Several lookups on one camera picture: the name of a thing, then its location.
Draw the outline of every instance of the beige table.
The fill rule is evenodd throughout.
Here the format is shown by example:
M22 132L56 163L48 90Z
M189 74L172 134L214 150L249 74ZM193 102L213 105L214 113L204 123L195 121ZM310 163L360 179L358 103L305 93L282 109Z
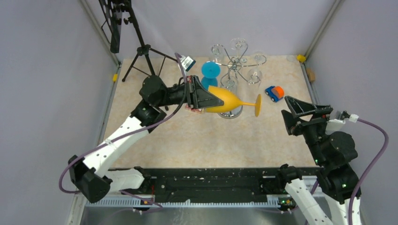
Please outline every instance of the beige table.
M152 59L155 72L162 59ZM208 60L196 57L191 75L203 76L201 66ZM121 75L126 73L130 59L123 61ZM149 72L144 58L136 67ZM306 82L298 62L289 62L286 56L268 56L260 66L264 74L260 88L241 93L244 100L261 93L262 108L259 117L254 108L244 106L235 119L223 119L218 114L197 114L181 109L172 119L158 126L150 135L135 143L114 164L114 167L141 166L147 168L176 167L279 167L288 163L295 166L315 166L302 136L288 136L282 109L288 109L284 100L271 102L264 90L270 85L281 86L285 95L311 102ZM246 75L249 69L243 68ZM222 67L222 74L227 69ZM132 69L126 82L119 78L106 128L105 137L114 132L141 101L138 94L146 75ZM181 77L177 64L166 60L161 78L167 86ZM240 78L239 85L246 85Z

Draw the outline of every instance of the gray floor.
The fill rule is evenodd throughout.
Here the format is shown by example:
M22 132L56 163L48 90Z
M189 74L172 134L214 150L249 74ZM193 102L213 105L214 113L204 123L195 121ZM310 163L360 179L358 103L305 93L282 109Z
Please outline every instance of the gray floor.
M330 216L326 201L317 198L326 215ZM255 208L168 208L140 215L122 208L86 207L80 225L303 225L300 210L290 214L263 212Z

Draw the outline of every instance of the toy car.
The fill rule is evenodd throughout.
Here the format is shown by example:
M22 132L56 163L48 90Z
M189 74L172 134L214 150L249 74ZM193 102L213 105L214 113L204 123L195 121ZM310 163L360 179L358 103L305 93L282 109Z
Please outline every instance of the toy car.
M279 86L270 86L269 88L265 89L265 94L271 98L271 101L278 102L283 98L284 91Z

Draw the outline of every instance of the gray wall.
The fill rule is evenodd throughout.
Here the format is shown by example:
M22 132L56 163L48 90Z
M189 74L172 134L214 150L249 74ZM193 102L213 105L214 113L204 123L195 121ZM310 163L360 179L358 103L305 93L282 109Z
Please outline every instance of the gray wall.
M317 75L322 103L376 123L390 144L362 185L361 205L370 224L397 224L398 1L345 1L308 65ZM359 157L351 165L361 175L382 146L374 128L349 123Z
M77 0L2 1L0 28L0 224L62 225L59 175L96 145L116 68Z
M87 0L102 24L98 0ZM174 55L207 56L214 44L245 38L249 53L304 54L333 0L133 0L147 44ZM132 24L122 26L119 60L133 58L139 42Z

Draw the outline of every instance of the tripod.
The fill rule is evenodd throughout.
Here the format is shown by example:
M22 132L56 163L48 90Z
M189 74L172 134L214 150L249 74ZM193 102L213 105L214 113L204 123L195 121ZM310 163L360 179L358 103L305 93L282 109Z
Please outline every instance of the tripod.
M129 66L129 69L127 70L126 74L124 75L124 77L122 79L122 82L126 81L127 75L129 75L129 73L130 73L132 68L134 68L134 69L136 69L136 70L138 70L138 71L140 71L140 72L142 72L142 73L144 73L144 74L146 74L148 76L156 75L155 71L153 70L153 66L152 66L151 60L149 59L149 51L152 51L154 53L157 53L157 54L163 56L163 62L162 62L162 65L161 65L161 68L160 68L159 74L158 74L158 76L160 76L161 75L161 70L163 68L164 60L166 58L171 59L171 60L173 60L175 62L177 62L177 60L172 58L172 57L170 57L170 56L168 56L168 55L166 55L166 54L164 54L164 53L161 53L161 52L151 48L150 45L145 44L144 43L144 39L142 38L141 31L139 30L139 25L138 25L138 21L137 21L136 15L134 14L134 11L133 11L133 8L131 7L131 5L129 7L127 7L127 10L130 13L130 17L128 19L124 19L124 23L125 24L132 23L134 25L134 29L136 30L136 33L137 33L137 36L138 36L138 39L139 39L139 43L141 44L141 46L137 48L137 54L134 57L133 62ZM145 59L146 59L146 62L148 63L148 67L149 67L149 70L151 71L151 74L148 74L148 73L138 69L137 67L134 67L134 64L136 63L138 57L142 56L142 55L145 56Z

